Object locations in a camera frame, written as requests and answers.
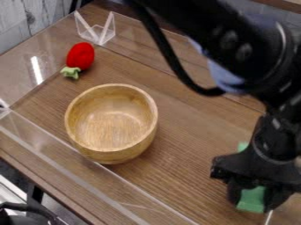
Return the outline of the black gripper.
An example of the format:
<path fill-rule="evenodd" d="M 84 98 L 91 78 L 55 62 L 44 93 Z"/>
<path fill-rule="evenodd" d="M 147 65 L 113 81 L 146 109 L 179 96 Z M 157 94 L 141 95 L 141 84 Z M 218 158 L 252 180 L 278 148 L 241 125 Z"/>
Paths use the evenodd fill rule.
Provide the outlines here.
<path fill-rule="evenodd" d="M 245 150 L 213 158 L 210 177 L 228 185 L 228 200 L 234 206 L 240 203 L 242 190 L 260 185 L 266 188 L 266 213 L 301 192 L 301 170 L 296 166 L 300 126 L 268 113 L 257 121 Z"/>

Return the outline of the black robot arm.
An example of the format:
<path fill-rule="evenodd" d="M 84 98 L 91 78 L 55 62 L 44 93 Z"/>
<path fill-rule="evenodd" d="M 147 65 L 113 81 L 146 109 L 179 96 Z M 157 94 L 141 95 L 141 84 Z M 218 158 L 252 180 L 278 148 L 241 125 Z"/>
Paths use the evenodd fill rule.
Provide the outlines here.
<path fill-rule="evenodd" d="M 214 157 L 210 176 L 228 186 L 229 202 L 266 213 L 301 193 L 301 38 L 285 25 L 249 16 L 224 0 L 126 0 L 182 83 L 199 95 L 249 95 L 265 106 L 248 146 Z M 157 18 L 189 37 L 209 58 L 216 87 L 182 68 Z"/>

